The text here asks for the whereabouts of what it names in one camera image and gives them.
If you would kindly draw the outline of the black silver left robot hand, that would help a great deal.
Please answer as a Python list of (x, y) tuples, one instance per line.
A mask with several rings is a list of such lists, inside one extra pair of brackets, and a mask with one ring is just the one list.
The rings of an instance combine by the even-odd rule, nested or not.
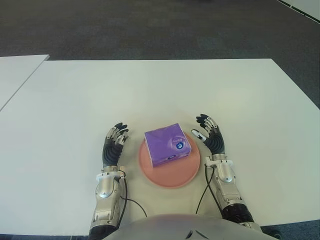
[(102, 150), (103, 167), (117, 166), (128, 139), (128, 125), (122, 122), (114, 125), (107, 133)]

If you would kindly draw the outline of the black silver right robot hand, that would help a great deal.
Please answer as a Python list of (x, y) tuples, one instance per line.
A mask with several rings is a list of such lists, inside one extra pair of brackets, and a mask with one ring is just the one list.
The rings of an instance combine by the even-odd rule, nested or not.
[(196, 122), (206, 130), (207, 135), (197, 129), (192, 129), (192, 134), (204, 143), (212, 155), (225, 154), (225, 143), (218, 124), (203, 113), (196, 117)]

